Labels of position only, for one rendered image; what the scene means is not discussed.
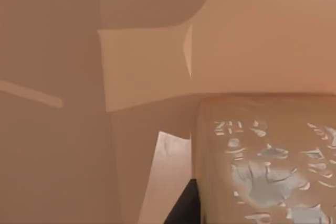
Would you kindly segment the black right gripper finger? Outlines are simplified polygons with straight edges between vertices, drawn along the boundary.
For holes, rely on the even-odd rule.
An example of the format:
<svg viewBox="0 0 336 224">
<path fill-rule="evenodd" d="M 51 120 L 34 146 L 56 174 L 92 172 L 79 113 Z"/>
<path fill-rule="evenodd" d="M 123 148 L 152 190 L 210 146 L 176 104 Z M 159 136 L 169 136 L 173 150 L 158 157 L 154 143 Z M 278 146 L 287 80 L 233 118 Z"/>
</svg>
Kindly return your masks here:
<svg viewBox="0 0 336 224">
<path fill-rule="evenodd" d="M 197 180 L 190 179 L 163 224 L 201 224 Z"/>
</svg>

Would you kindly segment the salmon-coloured box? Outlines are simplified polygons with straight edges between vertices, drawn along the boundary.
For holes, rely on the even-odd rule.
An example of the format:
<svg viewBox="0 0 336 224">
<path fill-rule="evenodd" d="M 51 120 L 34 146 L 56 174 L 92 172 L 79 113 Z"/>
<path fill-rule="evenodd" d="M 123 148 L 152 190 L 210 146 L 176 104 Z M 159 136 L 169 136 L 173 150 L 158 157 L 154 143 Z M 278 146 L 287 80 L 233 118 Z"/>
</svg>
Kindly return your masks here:
<svg viewBox="0 0 336 224">
<path fill-rule="evenodd" d="M 203 99 L 336 95 L 336 0 L 0 0 L 0 224 L 163 224 Z"/>
</svg>

